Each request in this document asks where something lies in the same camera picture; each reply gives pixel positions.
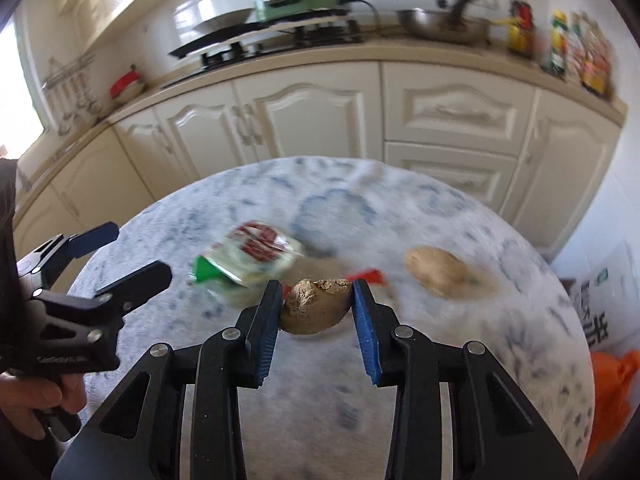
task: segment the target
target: human hand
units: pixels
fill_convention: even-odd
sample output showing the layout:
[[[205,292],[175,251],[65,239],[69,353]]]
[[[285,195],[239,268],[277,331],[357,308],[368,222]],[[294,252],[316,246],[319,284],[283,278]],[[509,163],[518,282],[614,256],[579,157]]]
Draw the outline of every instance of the human hand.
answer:
[[[33,410],[61,406],[77,413],[86,404],[83,375],[62,376],[62,385],[40,377],[0,375],[0,410],[16,430],[35,440],[42,440],[45,431]]]

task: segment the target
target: tablecloth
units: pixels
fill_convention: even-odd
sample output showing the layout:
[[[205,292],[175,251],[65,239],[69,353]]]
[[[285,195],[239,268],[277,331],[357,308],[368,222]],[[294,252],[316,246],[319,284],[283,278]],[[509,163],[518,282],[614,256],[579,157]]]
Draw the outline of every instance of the tablecloth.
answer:
[[[580,468],[593,377],[580,322],[550,267],[476,200],[371,160],[297,157],[234,168],[178,190],[123,226],[116,242],[92,256],[70,294],[90,296],[155,259],[171,265],[174,280],[127,316],[119,370],[87,376],[88,413],[152,344],[190,346],[235,324],[239,309],[190,285],[188,276],[197,254],[253,219],[288,231],[309,258],[340,262],[340,272],[382,270],[399,320],[432,340],[484,342]],[[404,252],[419,244],[465,260],[488,283],[484,293],[429,295],[402,265]],[[384,478],[394,397],[394,388],[376,388],[365,374],[351,314],[316,336],[281,332],[263,387],[239,392],[248,477]],[[444,413],[443,478],[450,478]]]

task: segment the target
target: power cord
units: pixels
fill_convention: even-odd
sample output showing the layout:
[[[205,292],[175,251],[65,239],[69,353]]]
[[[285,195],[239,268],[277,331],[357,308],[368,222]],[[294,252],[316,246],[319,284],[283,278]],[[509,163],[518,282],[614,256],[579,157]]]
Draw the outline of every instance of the power cord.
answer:
[[[373,19],[376,22],[376,32],[380,37],[386,38],[386,35],[382,33],[382,22],[380,20],[380,14],[378,13],[378,10],[376,9],[376,7],[373,6],[373,4],[370,4],[366,0],[340,0],[339,3],[341,4],[361,3],[361,4],[365,4],[366,6],[369,6],[369,9],[371,9],[371,12],[373,13]]]

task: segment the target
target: metal screw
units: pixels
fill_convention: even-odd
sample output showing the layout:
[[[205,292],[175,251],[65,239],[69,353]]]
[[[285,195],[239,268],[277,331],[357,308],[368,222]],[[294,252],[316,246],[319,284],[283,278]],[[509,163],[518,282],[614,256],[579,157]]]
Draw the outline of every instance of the metal screw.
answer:
[[[470,341],[466,345],[466,349],[469,350],[469,352],[471,354],[475,354],[475,355],[482,355],[482,354],[484,354],[484,351],[486,350],[484,345],[479,341]]]
[[[102,337],[102,330],[100,330],[99,328],[96,328],[94,330],[91,330],[91,332],[89,332],[86,335],[86,340],[89,343],[95,343],[96,341],[98,341],[98,339],[100,339]]]
[[[157,343],[151,347],[149,353],[153,357],[162,357],[163,355],[166,355],[168,351],[169,347],[167,345],[165,345],[164,343]]]
[[[226,339],[227,341],[233,341],[234,339],[238,339],[242,332],[239,329],[225,328],[225,331],[222,333],[222,339]]]
[[[394,334],[402,339],[409,339],[414,334],[414,330],[407,325],[398,325],[394,330]]]

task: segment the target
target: potato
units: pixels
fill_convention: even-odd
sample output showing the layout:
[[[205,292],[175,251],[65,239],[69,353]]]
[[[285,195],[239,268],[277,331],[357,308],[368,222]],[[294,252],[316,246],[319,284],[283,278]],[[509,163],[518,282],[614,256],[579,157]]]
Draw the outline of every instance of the potato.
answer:
[[[280,327],[291,334],[315,334],[338,324],[350,307],[347,280],[300,280],[284,302]]]
[[[466,264],[437,247],[420,246],[404,254],[404,268],[430,293],[450,298],[468,276]]]

